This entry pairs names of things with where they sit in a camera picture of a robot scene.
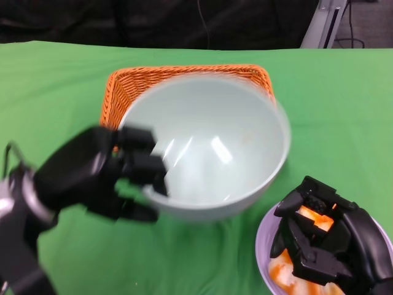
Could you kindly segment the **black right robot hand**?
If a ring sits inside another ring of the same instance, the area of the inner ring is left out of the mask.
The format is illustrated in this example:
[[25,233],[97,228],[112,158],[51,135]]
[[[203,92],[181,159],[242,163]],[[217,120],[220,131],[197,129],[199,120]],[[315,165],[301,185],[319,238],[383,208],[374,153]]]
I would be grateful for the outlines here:
[[270,256],[287,251],[293,274],[345,294],[392,294],[389,247],[368,212],[306,176],[274,211],[281,219]]

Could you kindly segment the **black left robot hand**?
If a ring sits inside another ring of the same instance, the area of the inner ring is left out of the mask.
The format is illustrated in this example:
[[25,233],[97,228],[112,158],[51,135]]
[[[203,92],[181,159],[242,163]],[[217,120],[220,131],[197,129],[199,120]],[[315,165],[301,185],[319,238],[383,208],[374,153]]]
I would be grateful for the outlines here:
[[153,154],[155,145],[147,129],[90,127],[62,145],[34,173],[37,197],[56,213],[81,204],[113,220],[156,222],[155,209],[115,190],[117,181],[126,179],[167,194],[166,168],[163,159]]

